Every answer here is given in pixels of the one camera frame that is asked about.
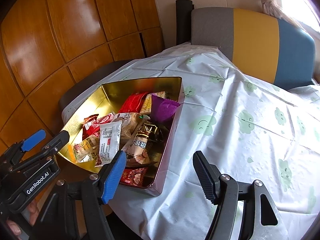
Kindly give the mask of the person's left hand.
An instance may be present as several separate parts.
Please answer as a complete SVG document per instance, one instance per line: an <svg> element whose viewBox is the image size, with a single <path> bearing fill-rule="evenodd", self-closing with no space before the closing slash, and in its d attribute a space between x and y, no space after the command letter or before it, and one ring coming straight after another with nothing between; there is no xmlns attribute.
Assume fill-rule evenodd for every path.
<svg viewBox="0 0 320 240"><path fill-rule="evenodd" d="M19 215L22 216L22 221L28 222L31 226L33 226L37 220L37 217L39 215L40 211L37 207L37 200L33 200L26 208L22 211L22 213L19 213ZM7 226L10 228L10 230L13 232L13 234L18 238L21 239L20 236L22 235L23 230L21 229L20 225L21 222L16 223L13 220L7 219L6 221Z"/></svg>

